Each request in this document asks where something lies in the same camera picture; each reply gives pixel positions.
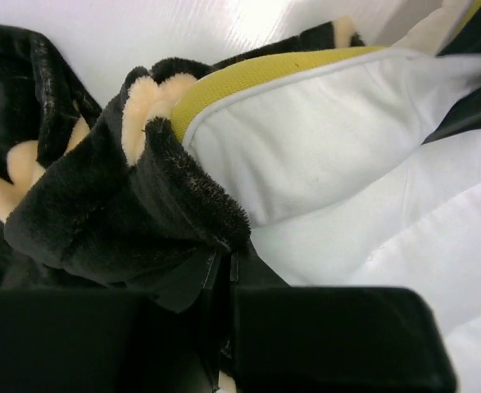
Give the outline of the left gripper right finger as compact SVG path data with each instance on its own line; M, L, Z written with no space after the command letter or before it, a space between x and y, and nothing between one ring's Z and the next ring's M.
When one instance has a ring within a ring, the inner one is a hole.
M432 310L399 287L290 287L232 257L233 373L241 392L454 392Z

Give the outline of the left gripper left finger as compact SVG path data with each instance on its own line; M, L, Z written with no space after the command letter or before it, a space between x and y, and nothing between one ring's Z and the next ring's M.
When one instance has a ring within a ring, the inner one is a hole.
M0 392L214 392L221 254L152 290L0 291Z

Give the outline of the white pillow with yellow edge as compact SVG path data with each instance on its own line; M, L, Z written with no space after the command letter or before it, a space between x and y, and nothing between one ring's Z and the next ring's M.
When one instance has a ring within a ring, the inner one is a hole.
M389 47L229 66L172 124L287 283L419 292L460 391L481 392L481 1Z

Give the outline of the black pillowcase with beige flowers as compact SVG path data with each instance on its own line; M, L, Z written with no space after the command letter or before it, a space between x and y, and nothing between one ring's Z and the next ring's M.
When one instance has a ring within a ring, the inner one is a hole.
M168 57L100 107L46 36L0 25L0 289L148 289L190 259L204 278L251 229L177 140L174 105L240 61L361 45L340 18L211 65Z

